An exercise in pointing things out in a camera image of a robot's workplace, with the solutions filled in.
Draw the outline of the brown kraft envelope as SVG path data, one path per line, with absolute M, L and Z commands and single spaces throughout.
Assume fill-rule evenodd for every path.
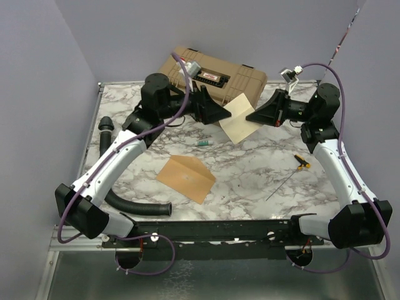
M 172 155 L 156 179 L 198 204 L 204 202 L 216 182 L 198 158 L 180 155 Z

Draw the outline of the peach lined letter paper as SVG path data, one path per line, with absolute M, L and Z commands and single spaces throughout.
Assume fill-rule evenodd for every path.
M 238 144 L 262 127 L 260 124 L 246 120 L 246 116 L 253 113 L 255 109 L 244 93 L 227 103 L 224 109 L 231 113 L 231 117 L 219 121 L 219 125 L 234 144 Z

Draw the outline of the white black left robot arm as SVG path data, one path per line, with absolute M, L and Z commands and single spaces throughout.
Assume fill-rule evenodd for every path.
M 123 246 L 134 245 L 138 239 L 135 221 L 123 213 L 104 211 L 101 204 L 127 167 L 151 146 L 169 123 L 186 114 L 203 124 L 231 117 L 227 109 L 211 98 L 206 86 L 193 85 L 182 92 L 170 84 L 166 75 L 150 74 L 141 88 L 138 106 L 106 152 L 70 186 L 57 187 L 59 227 L 69 224 L 89 239 L 106 234 L 116 236 Z

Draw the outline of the green white glue stick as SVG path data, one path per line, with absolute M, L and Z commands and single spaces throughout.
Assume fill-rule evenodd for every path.
M 196 141 L 195 142 L 196 146 L 212 146 L 214 145 L 214 141 L 210 141 L 210 140 L 203 140 L 203 141 Z

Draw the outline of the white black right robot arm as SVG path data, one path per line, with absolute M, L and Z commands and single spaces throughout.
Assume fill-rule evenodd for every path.
M 333 217 L 305 214 L 292 217 L 287 229 L 293 244 L 309 236 L 331 241 L 338 249 L 379 244 L 384 237 L 393 209 L 380 201 L 363 183 L 350 161 L 332 118 L 340 106 L 340 91 L 329 83 L 317 87 L 309 102 L 291 99 L 287 91 L 275 90 L 267 103 L 246 116 L 247 121 L 279 127 L 284 121 L 301 122 L 301 138 L 319 161 L 330 180 L 340 204 Z

